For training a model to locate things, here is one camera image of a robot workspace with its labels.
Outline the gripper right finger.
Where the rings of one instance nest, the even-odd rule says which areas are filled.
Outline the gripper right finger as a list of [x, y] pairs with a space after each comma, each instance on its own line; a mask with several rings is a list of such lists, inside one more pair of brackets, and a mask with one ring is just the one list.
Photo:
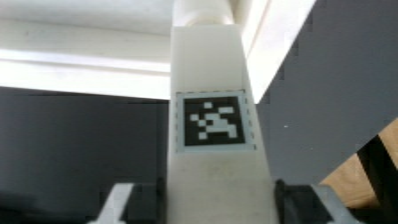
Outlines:
[[354, 217], [332, 188], [276, 181], [279, 224], [364, 224]]

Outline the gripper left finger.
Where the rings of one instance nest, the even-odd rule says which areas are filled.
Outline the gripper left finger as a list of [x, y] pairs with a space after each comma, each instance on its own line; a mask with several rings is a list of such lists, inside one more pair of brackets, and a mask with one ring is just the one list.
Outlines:
[[158, 218], [155, 183], [116, 183], [96, 218], [87, 224], [135, 224]]

